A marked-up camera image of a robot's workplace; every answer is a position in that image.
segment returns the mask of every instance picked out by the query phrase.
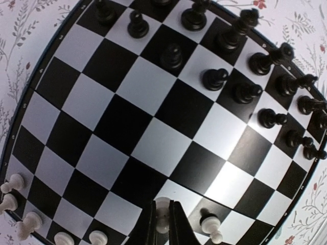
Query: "white pawn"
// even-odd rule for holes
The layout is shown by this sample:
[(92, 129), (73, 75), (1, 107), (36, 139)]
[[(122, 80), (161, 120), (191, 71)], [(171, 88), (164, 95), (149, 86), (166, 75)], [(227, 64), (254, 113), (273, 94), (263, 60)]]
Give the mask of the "white pawn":
[(29, 235), (42, 226), (41, 217), (34, 212), (29, 212), (23, 221), (17, 222), (17, 237), (19, 241), (26, 240)]
[(214, 244), (219, 244), (223, 241), (223, 236), (220, 231), (220, 220), (217, 217), (208, 217), (201, 223), (202, 231), (206, 234), (210, 234), (211, 241)]
[(11, 192), (12, 189), (15, 190), (21, 190), (24, 188), (24, 179), (19, 174), (13, 174), (9, 182), (6, 182), (5, 184), (0, 186), (0, 190), (3, 194), (7, 194)]
[(17, 199), (12, 194), (4, 195), (4, 199), (0, 204), (0, 215), (2, 215), (5, 210), (15, 211), (17, 208)]
[(108, 237), (101, 231), (92, 231), (88, 237), (92, 245), (106, 245)]
[(74, 239), (65, 232), (58, 232), (54, 237), (55, 245), (74, 245)]

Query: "red flower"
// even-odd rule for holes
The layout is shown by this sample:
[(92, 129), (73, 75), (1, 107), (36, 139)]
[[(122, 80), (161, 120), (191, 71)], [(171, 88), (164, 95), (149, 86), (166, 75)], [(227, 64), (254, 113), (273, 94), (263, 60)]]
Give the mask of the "red flower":
[(265, 1), (266, 0), (254, 0), (253, 5), (257, 6), (259, 9), (264, 9), (267, 7)]

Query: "chessboard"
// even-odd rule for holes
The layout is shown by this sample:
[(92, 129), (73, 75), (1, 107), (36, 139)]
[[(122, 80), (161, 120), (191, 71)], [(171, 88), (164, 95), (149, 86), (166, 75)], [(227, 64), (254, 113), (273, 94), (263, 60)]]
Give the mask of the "chessboard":
[[(45, 244), (61, 231), (89, 244), (90, 232), (100, 230), (108, 244), (121, 245), (157, 197), (181, 202), (201, 244), (212, 244), (200, 227), (203, 210), (221, 221), (221, 244), (267, 244), (300, 198), (319, 160), (307, 160), (302, 145), (287, 146), (285, 135), (295, 130), (324, 149), (316, 117), (325, 112), (297, 108), (301, 96), (323, 96), (314, 86), (280, 96), (278, 77), (303, 77), (292, 62), (255, 75), (249, 57), (276, 48), (255, 29), (234, 52), (217, 48), (214, 38), (236, 16), (216, 3), (201, 31), (186, 30), (181, 13), (192, 3), (112, 0), (116, 21), (103, 26), (95, 4), (83, 0), (44, 52), (8, 134), (0, 183), (23, 176), (25, 188), (11, 192), (18, 208), (8, 213), (17, 221), (39, 214), (43, 225), (33, 235)], [(139, 39), (127, 32), (134, 9), (149, 24)], [(176, 70), (159, 61), (171, 43), (183, 55)], [(222, 89), (204, 88), (203, 71), (221, 68), (228, 71)], [(236, 103), (237, 83), (263, 92)], [(286, 115), (287, 123), (262, 127), (262, 109)], [(158, 237), (158, 245), (167, 242)]]

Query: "black pawn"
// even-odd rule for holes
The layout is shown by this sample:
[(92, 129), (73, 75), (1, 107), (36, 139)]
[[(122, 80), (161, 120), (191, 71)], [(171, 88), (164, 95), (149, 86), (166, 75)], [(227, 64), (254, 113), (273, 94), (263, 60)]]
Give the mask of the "black pawn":
[(182, 25), (189, 31), (200, 31), (206, 25), (205, 11), (209, 8), (211, 0), (196, 0), (192, 8), (186, 9), (181, 16)]
[(276, 89), (281, 96), (293, 96), (298, 88), (308, 88), (312, 86), (318, 77), (307, 74), (295, 79), (290, 75), (283, 75), (276, 80)]
[(96, 0), (96, 8), (97, 20), (101, 25), (111, 25), (116, 21), (116, 11), (113, 7), (109, 6), (108, 0)]
[(260, 85), (240, 83), (234, 88), (234, 100), (239, 104), (249, 104), (254, 98), (259, 97), (262, 92), (263, 90)]
[(242, 36), (247, 35), (249, 30), (258, 25), (259, 12), (257, 9), (245, 9), (240, 13), (240, 17), (231, 25), (230, 29), (224, 33), (218, 33), (215, 37), (216, 46), (230, 53), (239, 47)]
[(323, 150), (317, 150), (314, 145), (312, 147), (304, 147), (303, 155), (308, 160), (312, 160), (314, 158), (324, 160), (327, 158), (327, 153)]
[(298, 147), (300, 144), (305, 147), (311, 147), (313, 139), (311, 137), (302, 137), (295, 130), (290, 130), (286, 135), (286, 144), (288, 147)]
[(309, 115), (313, 111), (326, 110), (327, 102), (311, 99), (309, 96), (301, 96), (297, 100), (297, 107), (302, 114)]
[(260, 111), (258, 119), (260, 124), (267, 129), (271, 129), (275, 124), (283, 126), (287, 123), (287, 116), (285, 114), (276, 114), (271, 109)]
[(291, 61), (294, 58), (293, 48), (288, 43), (282, 43), (280, 48), (273, 49), (268, 55), (255, 53), (248, 61), (251, 71), (258, 75), (267, 75), (270, 66), (280, 65), (282, 61)]
[(127, 30), (133, 38), (142, 38), (149, 32), (149, 24), (143, 19), (140, 12), (132, 11), (129, 18), (131, 22), (128, 24)]
[(160, 63), (167, 70), (177, 70), (182, 65), (182, 51), (179, 45), (170, 44), (162, 53)]
[(228, 71), (225, 69), (209, 69), (205, 71), (202, 76), (203, 86), (211, 91), (217, 91), (221, 89), (224, 82), (228, 79)]

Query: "floral wallpaper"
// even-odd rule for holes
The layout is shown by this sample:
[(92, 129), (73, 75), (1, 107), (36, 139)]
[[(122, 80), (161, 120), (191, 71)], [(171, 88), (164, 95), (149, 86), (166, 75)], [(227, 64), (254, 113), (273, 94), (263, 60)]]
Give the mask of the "floral wallpaper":
[[(0, 150), (32, 70), (51, 37), (78, 0), (0, 0)], [(216, 0), (229, 11), (257, 8), (264, 36), (295, 49), (293, 62), (319, 77), (327, 97), (327, 0)], [(322, 161), (292, 214), (270, 245), (309, 244), (327, 217), (327, 161)], [(0, 243), (19, 244), (15, 223), (0, 216)], [(21, 245), (37, 245), (30, 237)]]

